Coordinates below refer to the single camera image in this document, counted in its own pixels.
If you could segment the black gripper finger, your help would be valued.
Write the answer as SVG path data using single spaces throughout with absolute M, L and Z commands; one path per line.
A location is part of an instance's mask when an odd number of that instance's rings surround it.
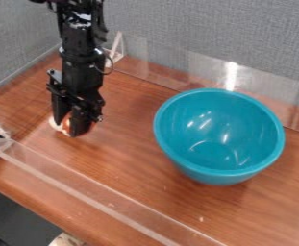
M 70 117 L 70 136 L 78 137 L 86 134 L 97 122 L 97 115 L 79 107 L 73 107 Z
M 70 97 L 54 94 L 51 96 L 51 106 L 54 122 L 61 125 L 65 120 L 71 118 L 73 104 Z

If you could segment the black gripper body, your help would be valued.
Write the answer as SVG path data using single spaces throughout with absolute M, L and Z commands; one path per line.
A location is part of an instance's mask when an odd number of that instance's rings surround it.
M 87 55 L 59 52 L 62 70 L 49 71 L 49 91 L 51 95 L 67 95 L 73 107 L 93 111 L 97 121 L 102 117 L 105 99 L 99 93 L 103 85 L 106 53 L 93 51 Z

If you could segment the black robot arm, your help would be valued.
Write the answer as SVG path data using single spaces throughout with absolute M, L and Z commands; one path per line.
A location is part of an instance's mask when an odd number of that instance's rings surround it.
M 99 93 L 106 60 L 102 48 L 109 29 L 105 23 L 105 0 L 30 0 L 46 4 L 57 14 L 62 46 L 62 70 L 49 71 L 51 93 L 50 124 L 69 137 L 91 131 L 102 121 L 106 101 Z

